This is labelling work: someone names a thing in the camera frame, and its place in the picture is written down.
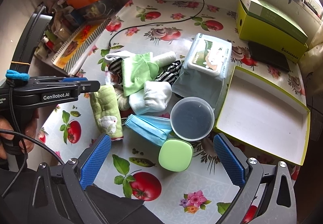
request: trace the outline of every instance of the green sock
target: green sock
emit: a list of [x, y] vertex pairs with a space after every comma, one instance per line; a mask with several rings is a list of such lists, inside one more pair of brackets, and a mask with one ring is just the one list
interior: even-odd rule
[[137, 54], [122, 60], [122, 80], [125, 96], [143, 89], [146, 81], [154, 81], [159, 67], [152, 61], [152, 52]]
[[112, 85], [101, 86], [97, 92], [90, 93], [90, 102], [100, 133], [108, 134], [112, 140], [123, 138], [114, 87]]

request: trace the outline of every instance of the metal bolt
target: metal bolt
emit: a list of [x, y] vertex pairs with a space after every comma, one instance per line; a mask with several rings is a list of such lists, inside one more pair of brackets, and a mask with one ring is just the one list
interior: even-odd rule
[[287, 167], [287, 165], [284, 161], [279, 161], [278, 165], [280, 165], [281, 167]]
[[76, 163], [76, 161], [77, 161], [77, 159], [76, 159], [76, 158], [71, 158], [71, 159], [69, 159], [69, 160], [68, 160], [68, 163], [69, 163], [70, 165], [73, 165], [73, 164], [75, 164], [75, 163]]
[[39, 168], [45, 168], [46, 167], [46, 163], [45, 162], [42, 162], [39, 164]]
[[248, 161], [249, 161], [249, 163], [250, 163], [250, 164], [252, 164], [252, 165], [257, 164], [257, 159], [255, 159], [254, 157], [250, 157], [250, 158], [248, 159]]

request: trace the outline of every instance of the surgical mask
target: surgical mask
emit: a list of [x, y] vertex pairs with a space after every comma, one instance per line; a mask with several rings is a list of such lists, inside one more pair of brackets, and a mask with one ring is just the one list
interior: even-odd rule
[[172, 131], [168, 118], [130, 115], [125, 125], [155, 145], [162, 146]]

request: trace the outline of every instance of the blue gripper pad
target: blue gripper pad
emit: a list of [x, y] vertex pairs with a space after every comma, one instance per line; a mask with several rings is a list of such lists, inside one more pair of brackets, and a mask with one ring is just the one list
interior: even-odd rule
[[87, 186], [93, 184], [99, 170], [108, 156], [111, 149], [111, 139], [108, 135], [102, 139], [102, 141], [98, 144], [96, 149], [93, 151], [89, 159], [85, 162], [83, 167], [81, 168], [81, 179], [80, 184], [83, 190]]
[[220, 135], [214, 136], [213, 148], [229, 175], [232, 184], [242, 187], [245, 184], [244, 168]]

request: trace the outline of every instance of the floral tablecloth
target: floral tablecloth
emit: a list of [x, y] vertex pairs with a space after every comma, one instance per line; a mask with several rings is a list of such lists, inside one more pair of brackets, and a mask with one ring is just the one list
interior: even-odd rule
[[[238, 37], [235, 12], [205, 5], [195, 18], [177, 23], [195, 15], [201, 6], [198, 2], [130, 0], [106, 26], [78, 75], [105, 84], [104, 55], [109, 52], [108, 42], [116, 31], [128, 26], [172, 21], [169, 24], [132, 27], [123, 31], [112, 40], [111, 49], [140, 54], [153, 52], [154, 56], [175, 51], [177, 59], [184, 60], [197, 33], [212, 35], [232, 43], [231, 69], [234, 65], [239, 65], [251, 70], [306, 104], [298, 66], [289, 62], [291, 71], [287, 74], [253, 60], [247, 42]], [[84, 94], [77, 102], [57, 106], [39, 133], [39, 139], [56, 151], [64, 161], [78, 157], [99, 136], [88, 97], [88, 94]], [[174, 95], [167, 109], [154, 115], [169, 117], [172, 106], [178, 100]], [[66, 144], [60, 129], [67, 124], [70, 129]], [[113, 142], [95, 184], [121, 197], [146, 200], [146, 207], [166, 224], [214, 224], [239, 190], [232, 185], [213, 151], [214, 133], [193, 143], [194, 157], [184, 172], [163, 169], [158, 163], [157, 146], [151, 145], [128, 128], [123, 129], [123, 134], [122, 141]], [[248, 146], [233, 143], [247, 157], [256, 157], [261, 163], [276, 164], [279, 161]], [[299, 167], [289, 165], [289, 169], [292, 179], [296, 180]], [[259, 204], [263, 190], [262, 185], [251, 211]]]

